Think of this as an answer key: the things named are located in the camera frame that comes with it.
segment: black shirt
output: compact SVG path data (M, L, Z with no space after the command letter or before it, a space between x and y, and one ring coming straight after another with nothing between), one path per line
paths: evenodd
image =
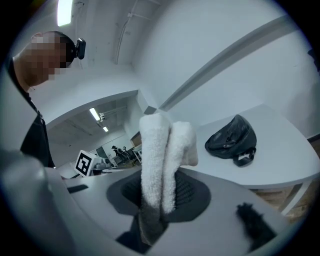
M20 150L27 155L37 158L45 167L55 167L50 154L46 123L35 104L31 101L29 93L25 92L19 85L12 59L10 59L8 63L8 73L19 92L34 111L37 112L37 116L27 132Z

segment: black handbag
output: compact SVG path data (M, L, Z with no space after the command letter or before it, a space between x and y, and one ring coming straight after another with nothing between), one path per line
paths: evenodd
M205 149L213 156L233 159L239 166L252 162L256 153L257 137L250 123L237 114L230 123L212 135L205 143ZM239 160L240 155L249 154Z

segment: wooden floor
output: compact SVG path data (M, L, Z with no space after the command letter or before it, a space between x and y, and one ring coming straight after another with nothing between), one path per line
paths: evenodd
M320 140L312 142L311 145L320 157ZM311 183L300 201L287 213L286 217L290 222L299 220L308 212L315 200L315 197L318 196L319 186L320 180L318 179ZM271 206L278 209L285 201L292 188L293 187L291 186L283 189L259 189L254 190L254 192L267 201Z

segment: ceiling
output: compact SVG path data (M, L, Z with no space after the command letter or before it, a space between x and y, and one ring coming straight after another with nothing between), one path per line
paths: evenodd
M103 127L107 127L108 132L112 132L122 126L127 115L128 98L110 101L94 107L98 113L116 110L116 113L105 115L102 122ZM105 134L105 131L97 125L89 109L59 123L47 131L49 143L58 145L72 145L83 139L90 138L97 134Z
M78 38L86 41L84 59L74 61L72 68L85 69L104 62L128 65L147 25L165 1L73 0L71 23L61 27L57 25L58 0L46 1L26 26L30 33L21 33L26 38L19 49L36 32L58 30L74 42ZM135 15L129 19L131 12Z

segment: white towel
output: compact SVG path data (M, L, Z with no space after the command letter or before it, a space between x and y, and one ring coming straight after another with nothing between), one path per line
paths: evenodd
M144 241L152 245L164 230L160 222L162 172L170 123L161 114L151 114L140 119L139 128L142 141L139 224Z
M164 214L169 214L175 209L175 172L180 166L196 166L198 164L196 144L196 132L189 122L172 124L162 171L161 208Z

